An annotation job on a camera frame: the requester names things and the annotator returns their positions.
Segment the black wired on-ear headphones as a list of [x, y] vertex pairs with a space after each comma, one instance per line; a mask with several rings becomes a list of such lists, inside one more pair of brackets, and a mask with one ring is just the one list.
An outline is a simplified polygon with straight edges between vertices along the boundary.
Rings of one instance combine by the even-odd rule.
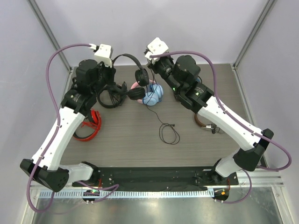
[[[127, 92], [127, 96], [131, 99], [131, 100], [137, 100], [137, 99], [142, 99], [145, 96], [145, 89], [147, 86], [149, 86], [149, 82], [150, 82], [150, 78], [148, 75], [148, 72], [146, 71], [146, 69], [141, 65], [140, 61], [133, 55], [131, 54], [120, 54], [118, 56], [116, 56], [113, 60], [112, 60], [112, 65], [115, 64], [115, 61], [119, 58], [119, 57], [127, 57], [129, 59], [131, 59], [138, 67], [138, 69], [135, 71], [135, 80], [136, 82], [132, 84], [132, 86], [130, 87], [130, 90]], [[152, 109], [149, 108], [148, 105], [146, 105], [147, 109], [150, 110], [151, 112], [155, 113], [157, 116], [158, 121], [161, 123], [160, 127], [159, 127], [159, 138], [160, 140], [168, 145], [176, 145], [179, 143], [180, 141], [180, 135], [179, 133], [174, 129], [175, 125], [174, 124], [169, 124], [169, 123], [164, 123], [158, 116], [158, 114], [153, 111]], [[163, 135], [163, 131], [166, 127], [169, 127], [173, 133], [174, 133], [174, 140], [172, 141], [166, 141], [164, 139], [164, 135]]]

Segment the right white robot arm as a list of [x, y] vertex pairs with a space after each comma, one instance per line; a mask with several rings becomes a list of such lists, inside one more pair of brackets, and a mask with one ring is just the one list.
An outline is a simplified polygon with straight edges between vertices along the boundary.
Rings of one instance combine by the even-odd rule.
[[147, 59], [147, 66], [172, 88], [186, 109], [216, 124], [240, 147], [230, 156], [219, 159], [205, 179], [220, 185], [236, 171], [254, 171], [269, 144], [263, 138], [271, 139], [274, 133], [252, 126], [218, 102], [214, 91], [199, 81], [200, 67], [191, 56], [180, 56], [175, 62], [170, 56]]

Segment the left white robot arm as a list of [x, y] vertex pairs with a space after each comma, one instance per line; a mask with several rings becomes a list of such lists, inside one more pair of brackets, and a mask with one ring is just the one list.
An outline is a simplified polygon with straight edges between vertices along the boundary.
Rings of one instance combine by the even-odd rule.
[[95, 186], [100, 179], [97, 166], [82, 162], [78, 165], [61, 165], [60, 161], [76, 129], [91, 116], [96, 94], [113, 83], [115, 68], [112, 62], [83, 60], [75, 70], [73, 85], [65, 93], [59, 116], [40, 149], [31, 159], [23, 159], [20, 168], [33, 181], [59, 192], [66, 184], [82, 181]]

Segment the pink blue cat-ear headphones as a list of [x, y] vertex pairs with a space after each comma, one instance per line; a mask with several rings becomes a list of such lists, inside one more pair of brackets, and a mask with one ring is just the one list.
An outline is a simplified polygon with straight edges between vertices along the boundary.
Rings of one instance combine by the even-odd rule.
[[149, 86], [145, 89], [145, 96], [142, 99], [137, 99], [136, 102], [148, 106], [154, 106], [161, 102], [164, 95], [163, 88], [160, 84], [153, 80], [149, 80]]

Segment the red headphones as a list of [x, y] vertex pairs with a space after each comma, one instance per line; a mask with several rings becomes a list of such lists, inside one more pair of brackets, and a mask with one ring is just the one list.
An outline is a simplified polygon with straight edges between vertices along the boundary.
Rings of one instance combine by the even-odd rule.
[[85, 137], [78, 136], [76, 134], [76, 132], [74, 132], [74, 134], [73, 134], [73, 138], [75, 138], [76, 140], [79, 140], [79, 141], [83, 141], [83, 142], [92, 140], [98, 134], [98, 132], [101, 129], [101, 125], [102, 125], [101, 115], [100, 115], [99, 111], [97, 111], [95, 109], [91, 109], [85, 119], [88, 119], [88, 121], [83, 121], [81, 123], [80, 128], [83, 128], [85, 126], [89, 127], [91, 129], [93, 129], [93, 133], [91, 133], [90, 135], [85, 136]]

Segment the brown leather headphones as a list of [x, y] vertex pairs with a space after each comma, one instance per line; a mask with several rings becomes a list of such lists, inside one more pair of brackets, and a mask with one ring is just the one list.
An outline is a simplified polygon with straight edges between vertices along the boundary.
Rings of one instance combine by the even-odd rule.
[[194, 115], [194, 121], [195, 123], [203, 130], [205, 131], [210, 131], [212, 134], [216, 133], [224, 133], [222, 129], [220, 129], [216, 124], [211, 123], [211, 124], [205, 124], [201, 120], [199, 120], [198, 115]]

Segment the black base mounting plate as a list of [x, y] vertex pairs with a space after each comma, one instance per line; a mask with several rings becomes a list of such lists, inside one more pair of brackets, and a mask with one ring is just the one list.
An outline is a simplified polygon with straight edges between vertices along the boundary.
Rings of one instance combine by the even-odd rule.
[[102, 167], [84, 183], [107, 188], [119, 184], [119, 191], [197, 191], [210, 186], [238, 185], [236, 173], [227, 178], [211, 177], [212, 167]]

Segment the aluminium rail front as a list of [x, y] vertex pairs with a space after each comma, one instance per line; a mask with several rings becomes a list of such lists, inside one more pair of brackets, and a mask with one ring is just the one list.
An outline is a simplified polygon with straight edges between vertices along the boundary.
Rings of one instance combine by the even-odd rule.
[[205, 172], [197, 172], [191, 174], [184, 172], [179, 176], [145, 176], [137, 178], [137, 175], [130, 172], [108, 171], [101, 172], [101, 178], [95, 184], [81, 184], [78, 182], [68, 183], [64, 187], [88, 187], [97, 188], [101, 184], [101, 188], [108, 188], [115, 184], [119, 184], [119, 191], [145, 191], [145, 192], [160, 192], [160, 191], [205, 191], [207, 188], [230, 188], [235, 186], [253, 186], [264, 187], [271, 185], [281, 185], [282, 179], [278, 172], [267, 172], [265, 170], [258, 170], [256, 172], [244, 171], [231, 174], [228, 178], [220, 183], [209, 180]]

